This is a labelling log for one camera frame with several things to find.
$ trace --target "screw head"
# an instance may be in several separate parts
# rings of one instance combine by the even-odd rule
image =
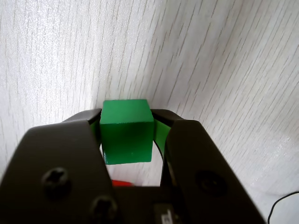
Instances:
[[[94,223],[112,223],[117,214],[117,204],[110,196],[97,197],[91,207],[91,217]]]
[[[65,196],[71,189],[68,172],[62,167],[46,172],[42,177],[42,185],[46,194],[55,199]]]
[[[196,183],[202,191],[213,196],[223,196],[227,191],[225,180],[212,171],[198,172]]]

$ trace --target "green cube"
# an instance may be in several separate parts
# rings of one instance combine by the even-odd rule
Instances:
[[[154,118],[147,100],[106,100],[100,131],[107,165],[150,162]]]

